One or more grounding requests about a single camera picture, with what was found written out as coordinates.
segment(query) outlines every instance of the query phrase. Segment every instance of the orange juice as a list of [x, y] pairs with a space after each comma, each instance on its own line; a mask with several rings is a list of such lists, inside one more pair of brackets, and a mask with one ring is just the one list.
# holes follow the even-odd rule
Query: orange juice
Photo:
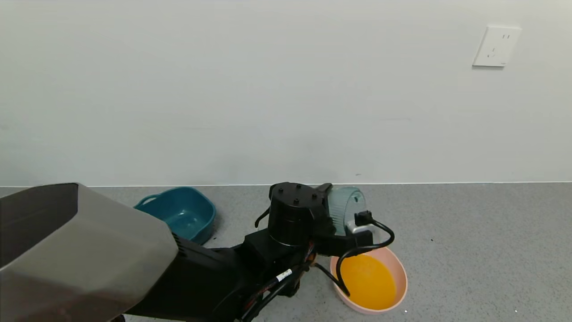
[[395, 301], [395, 282], [389, 269], [378, 260], [357, 255], [341, 263], [341, 275], [355, 304], [373, 310], [387, 309]]

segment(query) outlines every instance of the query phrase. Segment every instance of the black wire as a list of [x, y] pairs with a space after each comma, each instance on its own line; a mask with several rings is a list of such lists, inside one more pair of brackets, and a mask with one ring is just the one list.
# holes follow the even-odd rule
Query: black wire
[[371, 223], [374, 224], [376, 227], [379, 227], [379, 228], [383, 229], [384, 231], [386, 231], [390, 235], [390, 237], [388, 240], [386, 240], [382, 243], [379, 243], [379, 244], [374, 244], [371, 246], [358, 246], [356, 248], [352, 248], [352, 249], [348, 250], [347, 252], [345, 252], [342, 256], [340, 256], [340, 258], [338, 258], [337, 264], [336, 264], [336, 275], [337, 275], [337, 280], [339, 283], [336, 283], [336, 285], [348, 297], [349, 297], [349, 290], [344, 283], [344, 279], [341, 277], [341, 262], [343, 260], [345, 260], [347, 257], [352, 257], [352, 256], [355, 256], [358, 254], [362, 254], [362, 253], [365, 253], [369, 250], [374, 250], [374, 249], [386, 247], [389, 244], [393, 243], [393, 241], [395, 240], [395, 234], [394, 234], [393, 230], [391, 230], [389, 227], [387, 227], [386, 225], [384, 225], [378, 221], [375, 221], [375, 220], [373, 220]]
[[334, 283], [336, 283], [337, 287], [339, 287], [340, 289], [343, 289], [345, 286], [340, 283], [340, 281], [338, 281], [333, 275], [332, 273], [329, 272], [329, 270], [327, 270], [325, 267], [323, 267], [322, 265], [318, 264], [318, 263], [314, 263], [312, 264], [313, 266], [319, 268], [322, 272], [324, 272], [324, 274], [326, 274], [326, 276], [328, 276], [328, 278], [330, 280], [332, 280]]
[[256, 221], [254, 222], [254, 228], [258, 228], [258, 224], [260, 223], [262, 218], [266, 217], [269, 213], [270, 213], [270, 207], [268, 207], [268, 209], [264, 210], [262, 215], [260, 215], [258, 218], [256, 218]]
[[280, 283], [278, 283], [278, 285], [276, 285], [274, 287], [274, 289], [272, 289], [272, 291], [270, 292], [270, 294], [267, 297], [262, 299], [262, 301], [257, 303], [249, 312], [247, 312], [243, 316], [243, 322], [250, 322], [256, 316], [258, 316], [260, 311], [262, 311], [262, 309], [266, 305], [268, 305], [268, 303], [270, 303], [270, 301], [272, 301], [278, 295], [278, 293], [280, 293], [280, 291], [282, 291], [286, 286], [288, 286], [293, 281], [297, 281], [299, 275], [301, 275], [302, 272], [304, 271], [304, 269], [309, 267], [309, 265], [310, 265], [310, 263], [306, 263], [306, 264], [298, 266], [298, 268], [296, 268], [295, 272], [293, 272], [290, 276], [286, 277]]

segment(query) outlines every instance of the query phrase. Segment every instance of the speckled floor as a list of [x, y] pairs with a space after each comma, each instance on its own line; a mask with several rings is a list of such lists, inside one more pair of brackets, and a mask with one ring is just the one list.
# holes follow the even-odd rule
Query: speckled floor
[[[257, 321], [570, 321], [572, 184], [411, 184], [360, 186], [368, 208], [391, 227], [390, 248], [409, 289], [380, 316], [347, 308], [317, 270], [293, 298], [277, 298]], [[96, 188], [135, 205], [166, 187]], [[0, 188], [0, 196], [16, 192]], [[255, 230], [268, 188], [199, 187], [217, 207], [207, 247], [233, 246]], [[327, 265], [328, 259], [320, 261]], [[128, 316], [128, 321], [155, 319]]]

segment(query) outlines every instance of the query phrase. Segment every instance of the white wall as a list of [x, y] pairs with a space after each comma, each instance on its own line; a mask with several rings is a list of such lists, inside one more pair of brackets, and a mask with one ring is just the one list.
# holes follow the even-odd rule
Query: white wall
[[0, 186], [572, 180], [570, 57], [564, 0], [3, 2]]

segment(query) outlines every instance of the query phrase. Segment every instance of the blue tub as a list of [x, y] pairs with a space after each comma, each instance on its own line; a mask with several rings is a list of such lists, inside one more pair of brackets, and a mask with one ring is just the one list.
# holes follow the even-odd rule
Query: blue tub
[[134, 207], [167, 223], [178, 236], [204, 244], [213, 233], [216, 209], [191, 187], [178, 187], [143, 198]]

